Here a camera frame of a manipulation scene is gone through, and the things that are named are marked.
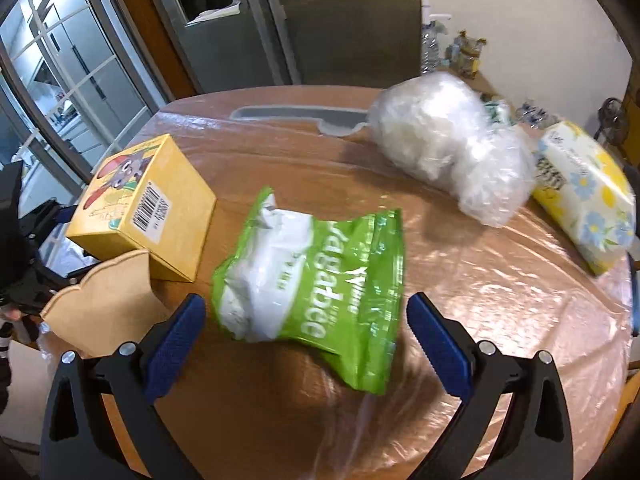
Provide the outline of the left hand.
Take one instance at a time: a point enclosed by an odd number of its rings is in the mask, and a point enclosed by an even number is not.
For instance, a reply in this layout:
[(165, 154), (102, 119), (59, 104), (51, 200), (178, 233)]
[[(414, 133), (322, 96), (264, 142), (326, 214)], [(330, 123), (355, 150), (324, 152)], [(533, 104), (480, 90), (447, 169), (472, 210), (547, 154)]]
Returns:
[(1, 307), (0, 318), (3, 322), (17, 322), (22, 318), (22, 312), (10, 306)]

